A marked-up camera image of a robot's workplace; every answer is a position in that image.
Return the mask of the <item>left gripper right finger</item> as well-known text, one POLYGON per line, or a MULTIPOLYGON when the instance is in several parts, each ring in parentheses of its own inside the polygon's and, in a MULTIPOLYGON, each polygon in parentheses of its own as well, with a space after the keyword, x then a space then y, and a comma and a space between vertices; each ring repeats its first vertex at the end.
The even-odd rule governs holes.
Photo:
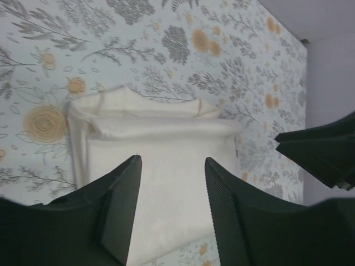
POLYGON ((354 199, 303 206, 259 190, 214 159, 205 176, 221 265, 353 265, 354 199))

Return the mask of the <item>white t shirt red print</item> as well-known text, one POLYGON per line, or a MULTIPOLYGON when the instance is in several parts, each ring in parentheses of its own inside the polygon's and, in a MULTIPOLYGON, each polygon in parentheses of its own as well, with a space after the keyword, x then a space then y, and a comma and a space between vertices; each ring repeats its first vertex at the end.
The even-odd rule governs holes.
POLYGON ((210 157, 232 173, 243 127, 203 99, 149 100, 119 88, 72 100, 68 124, 78 187, 132 155, 142 160, 128 265, 143 265, 213 233, 205 182, 210 157))

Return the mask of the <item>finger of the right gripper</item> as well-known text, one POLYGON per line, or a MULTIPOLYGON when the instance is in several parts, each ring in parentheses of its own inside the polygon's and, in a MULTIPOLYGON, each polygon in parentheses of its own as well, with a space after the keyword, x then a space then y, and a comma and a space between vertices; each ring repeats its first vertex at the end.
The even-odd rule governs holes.
POLYGON ((354 189, 354 113, 330 124, 284 132, 276 150, 329 188, 354 189))

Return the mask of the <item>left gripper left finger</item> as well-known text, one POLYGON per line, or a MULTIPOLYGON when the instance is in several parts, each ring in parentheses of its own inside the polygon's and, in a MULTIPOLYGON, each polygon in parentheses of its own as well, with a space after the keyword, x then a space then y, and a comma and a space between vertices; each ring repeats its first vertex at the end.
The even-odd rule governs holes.
POLYGON ((2 265, 126 265, 141 180, 132 156, 49 204, 1 199, 2 265))

